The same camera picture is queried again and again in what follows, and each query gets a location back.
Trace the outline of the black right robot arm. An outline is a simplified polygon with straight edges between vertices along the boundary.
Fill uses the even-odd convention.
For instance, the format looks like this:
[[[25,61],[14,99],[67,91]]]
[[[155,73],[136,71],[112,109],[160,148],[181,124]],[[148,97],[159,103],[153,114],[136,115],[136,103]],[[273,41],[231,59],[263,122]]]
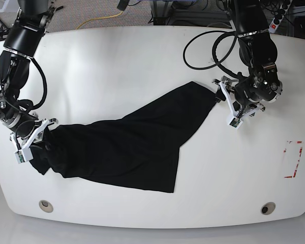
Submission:
[[[46,33],[55,12],[55,1],[18,1],[19,10],[13,27],[0,54],[0,121],[11,130],[10,140],[18,163],[31,161],[31,148],[42,142],[55,118],[40,120],[35,113],[47,97],[47,81],[42,68],[34,58],[40,40]],[[43,95],[37,104],[20,100],[20,90],[29,76],[29,66],[34,64],[43,83]]]

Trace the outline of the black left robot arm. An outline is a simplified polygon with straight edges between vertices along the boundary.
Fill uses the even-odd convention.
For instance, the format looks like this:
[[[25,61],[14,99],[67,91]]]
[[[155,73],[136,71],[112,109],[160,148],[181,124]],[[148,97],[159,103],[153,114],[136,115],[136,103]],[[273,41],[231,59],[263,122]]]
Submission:
[[[278,51],[270,37],[267,19],[259,1],[224,1],[224,9],[232,20],[231,32],[221,32],[212,46],[211,54],[215,67],[223,72],[218,86],[216,101],[227,102],[230,114],[227,124],[238,129],[244,119],[264,110],[263,101],[273,103],[283,92],[278,78],[276,60]],[[239,44],[239,57],[248,67],[249,75],[233,73],[217,58],[217,47],[226,37],[233,36]]]

